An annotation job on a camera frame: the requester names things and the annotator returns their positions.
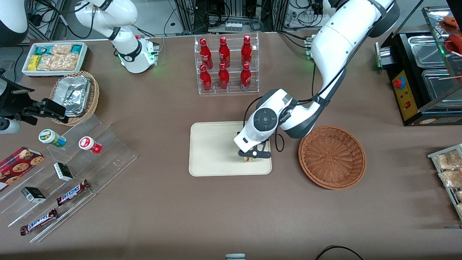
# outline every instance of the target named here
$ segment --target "brown table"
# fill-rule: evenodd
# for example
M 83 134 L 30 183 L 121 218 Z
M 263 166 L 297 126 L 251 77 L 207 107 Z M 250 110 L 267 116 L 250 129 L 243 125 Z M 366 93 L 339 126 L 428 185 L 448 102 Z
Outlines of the brown table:
M 260 37 L 260 95 L 282 87 L 310 97 L 312 64 L 303 50 L 276 33 Z M 426 157 L 461 143 L 461 127 L 403 127 L 386 74 L 373 71 L 374 40 L 353 58 L 316 123 L 347 129 L 366 151 L 363 179 L 344 191 L 311 182 L 298 163 L 299 140 L 285 134 L 286 149 L 274 153 L 268 175 L 192 177 L 191 125 L 242 120 L 256 95 L 199 96 L 194 37 L 167 39 L 159 65 L 142 74 L 128 73 L 110 42 L 87 43 L 85 70 L 101 88 L 96 114 L 139 158 L 39 244 L 0 216 L 0 259 L 219 260 L 241 252 L 249 260 L 314 259 L 333 244 L 365 259 L 461 259 L 462 231 L 443 229 L 460 221 Z M 24 77 L 22 84 L 38 100 L 55 82 Z M 20 146 L 45 149 L 37 135 L 48 127 L 67 129 L 39 119 L 20 134 L 0 135 L 0 158 Z M 328 255 L 354 259 L 340 250 Z

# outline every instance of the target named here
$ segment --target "robot end effector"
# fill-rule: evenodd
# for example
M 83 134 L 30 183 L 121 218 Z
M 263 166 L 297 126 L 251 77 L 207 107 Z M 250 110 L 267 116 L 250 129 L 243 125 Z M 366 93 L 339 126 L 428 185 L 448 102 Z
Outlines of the robot end effector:
M 34 90 L 20 86 L 3 76 L 0 68 L 0 118 L 24 121 L 31 125 L 37 124 L 37 118 L 54 118 L 67 123 L 66 108 L 50 99 L 37 102 L 29 97 Z

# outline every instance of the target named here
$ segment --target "coca-cola bottle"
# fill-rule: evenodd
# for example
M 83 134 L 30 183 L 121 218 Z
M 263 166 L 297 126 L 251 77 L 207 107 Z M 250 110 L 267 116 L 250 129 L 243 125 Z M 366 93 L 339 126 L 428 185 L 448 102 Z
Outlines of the coca-cola bottle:
M 249 64 L 252 63 L 252 46 L 250 45 L 250 36 L 244 36 L 244 45 L 242 45 L 241 49 L 241 56 L 242 56 L 242 66 L 246 62 Z
M 212 78 L 210 77 L 210 74 L 207 71 L 207 67 L 204 64 L 201 64 L 199 69 L 201 70 L 201 74 L 199 75 L 199 77 L 201 79 L 202 88 L 205 92 L 212 91 Z
M 227 90 L 230 84 L 230 74 L 226 69 L 226 64 L 224 62 L 220 63 L 220 71 L 218 72 L 218 77 L 220 78 L 220 88 Z
M 220 55 L 220 62 L 223 62 L 227 68 L 231 66 L 231 55 L 230 48 L 226 44 L 226 37 L 220 37 L 220 49 L 218 50 Z
M 199 43 L 201 44 L 202 64 L 204 64 L 208 70 L 211 70 L 213 68 L 212 53 L 209 47 L 207 46 L 207 41 L 204 38 L 202 38 L 200 39 Z
M 250 78 L 252 77 L 252 73 L 249 68 L 249 63 L 244 63 L 243 70 L 241 72 L 241 89 L 244 91 L 248 91 L 250 89 Z

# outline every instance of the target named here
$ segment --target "brown wicker basket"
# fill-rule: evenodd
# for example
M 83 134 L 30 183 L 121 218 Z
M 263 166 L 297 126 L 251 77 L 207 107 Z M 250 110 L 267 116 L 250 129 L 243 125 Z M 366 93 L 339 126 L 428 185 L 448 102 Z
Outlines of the brown wicker basket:
M 74 126 L 78 122 L 83 121 L 86 118 L 90 118 L 95 113 L 96 106 L 98 105 L 98 98 L 99 98 L 98 82 L 96 82 L 95 78 L 86 71 L 79 71 L 79 72 L 71 73 L 69 75 L 64 76 L 64 78 L 65 77 L 76 77 L 76 76 L 85 76 L 85 77 L 90 78 L 91 80 L 90 93 L 88 94 L 88 101 L 87 101 L 86 108 L 85 108 L 85 114 L 79 118 L 69 118 L 69 121 L 67 124 L 61 123 L 60 121 L 56 119 L 52 119 L 53 122 L 57 124 Z M 51 91 L 50 99 L 53 99 L 53 97 L 55 96 L 55 91 L 56 91 L 56 87 L 58 86 L 58 82 L 59 81 L 56 82 L 55 87 Z
M 312 181 L 331 190 L 355 185 L 366 169 L 359 141 L 336 126 L 316 127 L 305 136 L 298 147 L 298 160 Z

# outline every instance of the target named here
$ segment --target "clear acrylic shelf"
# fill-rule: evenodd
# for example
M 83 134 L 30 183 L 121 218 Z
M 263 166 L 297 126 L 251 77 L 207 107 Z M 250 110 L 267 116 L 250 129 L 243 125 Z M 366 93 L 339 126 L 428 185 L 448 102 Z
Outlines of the clear acrylic shelf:
M 45 160 L 36 167 L 37 170 L 27 173 L 8 187 L 0 198 L 2 217 L 9 227 L 18 230 L 18 235 L 22 226 L 35 221 L 53 208 L 57 209 L 58 219 L 50 220 L 25 236 L 31 243 L 45 238 L 136 159 L 133 152 L 112 133 L 109 125 L 95 115 L 72 127 L 63 136 L 67 140 L 64 147 L 49 145 L 42 152 Z M 78 141 L 83 136 L 94 138 L 102 144 L 103 150 L 96 155 L 80 149 Z M 73 175 L 72 181 L 66 182 L 58 178 L 53 167 L 56 162 L 69 166 Z M 90 188 L 58 207 L 56 199 L 85 179 L 90 183 Z M 21 193 L 26 186 L 37 187 L 47 200 L 42 204 L 29 202 Z
M 242 63 L 241 63 L 241 48 L 243 45 L 244 36 L 250 36 L 250 45 L 252 46 L 252 62 L 250 64 L 250 72 L 252 73 L 250 88 L 248 91 L 243 91 L 241 89 L 241 71 L 242 71 Z M 219 64 L 220 58 L 218 55 L 218 50 L 220 48 L 220 40 L 218 35 L 204 35 L 200 37 L 195 37 L 195 44 L 194 44 L 194 55 L 195 55 L 195 63 L 196 63 L 196 74 L 197 74 L 197 86 L 199 90 L 199 94 L 227 94 L 227 93 L 253 93 L 258 92 L 260 89 L 260 81 L 259 81 L 259 39 L 258 33 L 248 33 L 248 34 L 226 34 L 226 42 L 230 48 L 231 53 L 231 66 L 228 68 L 228 72 L 230 74 L 230 86 L 228 90 L 223 90 L 219 86 Z M 199 40 L 201 38 L 205 38 L 207 40 L 207 46 L 210 48 L 212 52 L 212 61 L 213 61 L 213 68 L 209 70 L 210 76 L 212 77 L 212 91 L 205 92 L 201 85 L 201 79 L 199 77 L 201 71 L 199 70 L 199 66 L 202 64 L 201 61 L 201 46 L 199 44 Z

